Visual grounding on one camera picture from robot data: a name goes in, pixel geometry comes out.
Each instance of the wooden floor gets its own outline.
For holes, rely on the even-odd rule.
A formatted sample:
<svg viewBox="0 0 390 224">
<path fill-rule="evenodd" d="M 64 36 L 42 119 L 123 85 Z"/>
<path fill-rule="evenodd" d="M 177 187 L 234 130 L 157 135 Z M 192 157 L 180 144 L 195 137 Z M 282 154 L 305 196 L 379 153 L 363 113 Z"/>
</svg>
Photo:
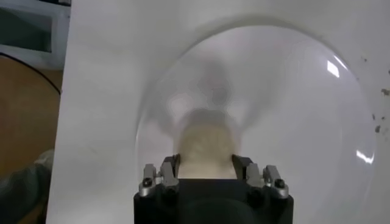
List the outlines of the wooden floor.
<svg viewBox="0 0 390 224">
<path fill-rule="evenodd" d="M 61 87 L 62 71 L 42 72 Z M 0 58 L 0 178 L 54 148 L 59 105 L 58 93 L 37 73 Z"/>
</svg>

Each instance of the white surface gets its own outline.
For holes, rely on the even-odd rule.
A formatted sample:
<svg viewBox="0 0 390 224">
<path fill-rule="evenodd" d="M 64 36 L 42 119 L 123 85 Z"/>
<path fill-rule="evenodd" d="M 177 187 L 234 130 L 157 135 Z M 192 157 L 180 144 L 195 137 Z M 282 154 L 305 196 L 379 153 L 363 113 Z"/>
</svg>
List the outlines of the white surface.
<svg viewBox="0 0 390 224">
<path fill-rule="evenodd" d="M 381 132 L 356 223 L 387 222 L 390 98 L 380 90 L 390 88 L 388 10 L 386 0 L 73 2 L 47 222 L 131 223 L 147 87 L 202 37 L 243 24 L 291 26 L 280 20 L 320 38 L 359 78 Z"/>
<path fill-rule="evenodd" d="M 295 223 L 351 222 L 369 187 L 376 138 L 356 77 L 340 62 L 287 28 L 240 27 L 199 43 L 141 110 L 139 180 L 145 164 L 160 167 L 175 153 L 189 114 L 218 110 L 231 120 L 240 155 L 278 167 Z"/>
</svg>

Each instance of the black cable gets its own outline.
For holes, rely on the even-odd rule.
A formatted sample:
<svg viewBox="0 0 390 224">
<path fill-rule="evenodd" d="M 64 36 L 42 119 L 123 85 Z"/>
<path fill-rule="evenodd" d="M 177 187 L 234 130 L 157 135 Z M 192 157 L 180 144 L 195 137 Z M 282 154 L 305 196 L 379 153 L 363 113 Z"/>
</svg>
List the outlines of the black cable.
<svg viewBox="0 0 390 224">
<path fill-rule="evenodd" d="M 56 85 L 49 79 L 47 78 L 41 71 L 39 71 L 38 69 L 34 68 L 33 66 L 27 64 L 26 62 L 24 61 L 21 61 L 11 55 L 8 55 L 6 53 L 3 53 L 3 52 L 0 52 L 0 56 L 3 56 L 3 57 L 6 57 L 6 58 L 9 58 L 13 61 L 16 61 L 18 63 L 21 63 L 22 65 L 24 65 L 25 67 L 35 71 L 36 73 L 38 73 L 40 76 L 42 76 L 46 81 L 48 81 L 48 83 L 58 92 L 59 95 L 61 95 L 61 91 L 56 87 Z"/>
</svg>

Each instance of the gray cloth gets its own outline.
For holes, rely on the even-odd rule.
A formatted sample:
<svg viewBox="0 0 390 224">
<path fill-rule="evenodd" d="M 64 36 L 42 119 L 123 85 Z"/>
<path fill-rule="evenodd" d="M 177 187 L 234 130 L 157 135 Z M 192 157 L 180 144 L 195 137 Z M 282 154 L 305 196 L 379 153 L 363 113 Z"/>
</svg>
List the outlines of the gray cloth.
<svg viewBox="0 0 390 224">
<path fill-rule="evenodd" d="M 0 179 L 0 223 L 17 223 L 49 196 L 51 173 L 41 164 Z"/>
</svg>

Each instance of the screw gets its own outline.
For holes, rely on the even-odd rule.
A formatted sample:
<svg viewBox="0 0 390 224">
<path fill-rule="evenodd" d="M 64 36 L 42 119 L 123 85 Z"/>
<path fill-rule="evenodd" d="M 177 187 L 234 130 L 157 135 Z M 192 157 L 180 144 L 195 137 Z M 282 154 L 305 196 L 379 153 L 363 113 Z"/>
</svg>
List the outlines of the screw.
<svg viewBox="0 0 390 224">
<path fill-rule="evenodd" d="M 142 181 L 142 186 L 144 187 L 151 187 L 152 184 L 153 184 L 153 180 L 150 177 L 147 177 Z"/>
<path fill-rule="evenodd" d="M 282 179 L 276 179 L 275 180 L 275 187 L 277 188 L 285 188 L 285 181 Z"/>
</svg>

